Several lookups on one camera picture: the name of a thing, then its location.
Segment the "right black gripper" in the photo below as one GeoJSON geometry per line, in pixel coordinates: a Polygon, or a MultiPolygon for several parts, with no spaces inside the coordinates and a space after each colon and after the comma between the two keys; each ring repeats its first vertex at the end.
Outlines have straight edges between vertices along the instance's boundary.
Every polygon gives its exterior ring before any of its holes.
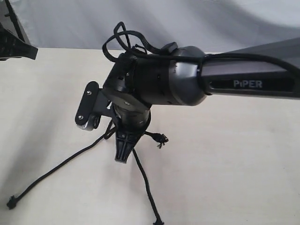
{"type": "Polygon", "coordinates": [[[150,110],[130,111],[116,104],[112,104],[112,107],[118,119],[115,161],[126,164],[129,155],[150,124],[150,110]]]}

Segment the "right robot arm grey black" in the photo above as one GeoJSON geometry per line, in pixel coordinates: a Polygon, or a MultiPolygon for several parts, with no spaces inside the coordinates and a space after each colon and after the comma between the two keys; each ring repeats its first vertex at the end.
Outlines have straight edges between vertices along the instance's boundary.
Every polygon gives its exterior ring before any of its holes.
{"type": "Polygon", "coordinates": [[[105,57],[114,63],[102,93],[117,118],[117,162],[125,163],[150,123],[153,105],[200,104],[214,94],[299,99],[300,70],[295,65],[253,53],[205,54],[176,43],[152,50],[124,46],[105,57]]]}

